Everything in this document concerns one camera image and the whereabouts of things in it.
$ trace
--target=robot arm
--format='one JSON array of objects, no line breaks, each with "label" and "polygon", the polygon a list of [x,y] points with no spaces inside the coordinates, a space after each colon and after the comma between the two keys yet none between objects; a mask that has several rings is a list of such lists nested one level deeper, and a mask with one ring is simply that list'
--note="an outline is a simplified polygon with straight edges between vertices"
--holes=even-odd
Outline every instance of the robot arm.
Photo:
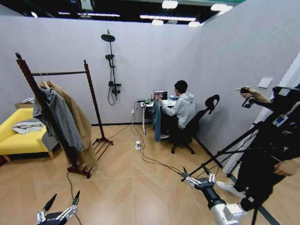
[{"label": "robot arm", "polygon": [[194,188],[201,190],[208,201],[208,207],[215,217],[217,225],[238,225],[239,218],[244,215],[243,210],[237,204],[226,204],[224,200],[215,192],[213,186],[215,184],[215,174],[210,173],[204,166],[205,172],[209,177],[199,180],[190,177],[186,169],[181,174],[186,181]]},{"label": "robot arm", "polygon": [[37,225],[63,225],[66,224],[67,221],[75,215],[78,210],[78,202],[79,202],[79,194],[80,191],[77,192],[72,205],[68,207],[63,212],[54,212],[48,213],[48,210],[51,208],[56,194],[47,202],[42,211],[37,213]]}]

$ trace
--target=human arm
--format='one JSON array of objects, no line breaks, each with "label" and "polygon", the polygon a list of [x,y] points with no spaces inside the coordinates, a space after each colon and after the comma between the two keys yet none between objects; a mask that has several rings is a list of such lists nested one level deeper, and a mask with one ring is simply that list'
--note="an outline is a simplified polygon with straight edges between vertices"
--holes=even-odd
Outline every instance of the human arm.
[{"label": "human arm", "polygon": [[180,100],[177,100],[176,101],[176,104],[174,107],[172,108],[169,108],[167,104],[165,104],[163,102],[163,100],[161,100],[160,98],[157,98],[157,100],[159,101],[162,109],[163,109],[163,112],[169,116],[174,116],[176,115],[178,112],[179,112],[179,109],[180,109]]},{"label": "human arm", "polygon": [[292,176],[300,168],[300,157],[284,160],[274,166],[274,173],[283,176]]},{"label": "human arm", "polygon": [[263,94],[260,92],[250,88],[250,87],[245,87],[249,93],[241,93],[240,95],[243,96],[243,98],[248,98],[248,97],[253,97],[258,101],[265,102],[265,103],[271,103],[271,100],[267,97],[265,97]]}]

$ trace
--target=monitor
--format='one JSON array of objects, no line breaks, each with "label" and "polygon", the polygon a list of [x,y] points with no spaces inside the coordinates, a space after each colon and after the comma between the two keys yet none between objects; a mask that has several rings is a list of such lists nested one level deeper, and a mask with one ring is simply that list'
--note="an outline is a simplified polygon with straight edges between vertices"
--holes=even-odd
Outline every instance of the monitor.
[{"label": "monitor", "polygon": [[167,90],[155,90],[153,93],[154,99],[159,96],[162,100],[168,99],[168,91]]}]

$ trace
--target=hand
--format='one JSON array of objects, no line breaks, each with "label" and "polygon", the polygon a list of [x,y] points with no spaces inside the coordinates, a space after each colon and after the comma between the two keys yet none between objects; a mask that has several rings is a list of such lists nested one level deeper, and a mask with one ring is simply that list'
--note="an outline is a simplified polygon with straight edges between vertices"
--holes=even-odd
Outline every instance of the hand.
[{"label": "hand", "polygon": [[161,100],[161,98],[159,96],[156,97],[156,100],[159,102],[159,103],[162,103],[163,100]]},{"label": "hand", "polygon": [[257,95],[258,94],[258,91],[250,88],[249,86],[245,87],[249,93],[241,93],[240,95],[243,96],[243,98],[248,98],[248,97],[253,97],[254,95]]},{"label": "hand", "polygon": [[293,160],[285,160],[280,163],[277,163],[275,166],[275,174],[283,175],[283,176],[292,176],[294,175],[298,169],[299,165]]}]

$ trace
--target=desk leg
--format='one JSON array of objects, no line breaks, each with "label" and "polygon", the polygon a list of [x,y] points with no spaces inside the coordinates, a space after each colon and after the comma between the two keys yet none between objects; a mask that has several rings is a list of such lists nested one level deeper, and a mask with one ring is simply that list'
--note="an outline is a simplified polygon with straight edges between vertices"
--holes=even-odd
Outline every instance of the desk leg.
[{"label": "desk leg", "polygon": [[144,132],[144,135],[146,135],[146,128],[145,128],[145,110],[146,108],[144,107],[142,109],[142,130]]}]

